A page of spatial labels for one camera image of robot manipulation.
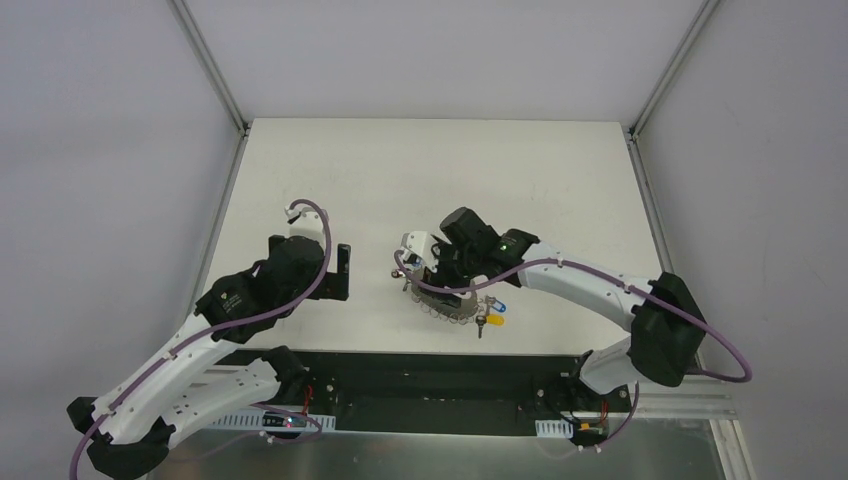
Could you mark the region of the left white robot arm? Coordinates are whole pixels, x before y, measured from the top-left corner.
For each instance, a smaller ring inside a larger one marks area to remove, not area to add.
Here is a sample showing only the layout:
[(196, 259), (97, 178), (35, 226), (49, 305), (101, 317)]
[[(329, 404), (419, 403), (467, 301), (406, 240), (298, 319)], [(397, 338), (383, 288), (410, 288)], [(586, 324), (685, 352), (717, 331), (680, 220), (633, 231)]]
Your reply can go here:
[(195, 304), (179, 330), (127, 380), (100, 397), (78, 397), (67, 407), (82, 433), (68, 476), (83, 457), (111, 479), (139, 479), (170, 451), (219, 417), (275, 398), (297, 402), (307, 369), (286, 346), (262, 353), (224, 378), (194, 388), (193, 382), (254, 335), (290, 316), (304, 300), (349, 297), (351, 247), (329, 252), (302, 235), (273, 235), (268, 255), (249, 268), (223, 276)]

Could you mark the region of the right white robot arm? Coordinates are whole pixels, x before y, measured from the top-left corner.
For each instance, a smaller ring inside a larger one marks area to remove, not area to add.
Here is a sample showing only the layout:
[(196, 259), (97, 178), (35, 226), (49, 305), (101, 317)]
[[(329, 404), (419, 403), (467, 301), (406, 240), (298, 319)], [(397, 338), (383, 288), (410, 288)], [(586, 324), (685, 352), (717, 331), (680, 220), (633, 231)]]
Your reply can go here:
[(625, 339), (581, 357), (567, 384), (576, 407), (593, 409), (624, 384), (677, 387), (693, 374), (704, 317), (679, 276), (649, 279), (594, 265), (519, 229), (500, 234), (467, 207), (448, 215), (440, 230), (413, 251), (424, 283), (448, 305), (456, 305), (458, 290), (484, 277), (562, 298), (626, 332)]

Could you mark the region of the silver crescent key holder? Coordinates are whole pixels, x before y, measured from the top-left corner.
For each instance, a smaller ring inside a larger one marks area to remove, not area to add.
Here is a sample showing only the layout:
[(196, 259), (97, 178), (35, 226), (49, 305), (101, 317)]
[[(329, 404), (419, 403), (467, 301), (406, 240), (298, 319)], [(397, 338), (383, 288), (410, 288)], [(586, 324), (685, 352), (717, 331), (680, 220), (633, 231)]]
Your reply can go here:
[(439, 276), (432, 273), (429, 269), (421, 268), (413, 270), (411, 275), (406, 275), (398, 271), (397, 276), (404, 279), (405, 283), (402, 290), (409, 295), (412, 302), (422, 312), (438, 320), (465, 325), (473, 322), (475, 317), (483, 310), (484, 302), (478, 297), (476, 292), (444, 294), (422, 289), (416, 283), (416, 280), (421, 283), (437, 285), (440, 288), (447, 287), (444, 283), (440, 282)]

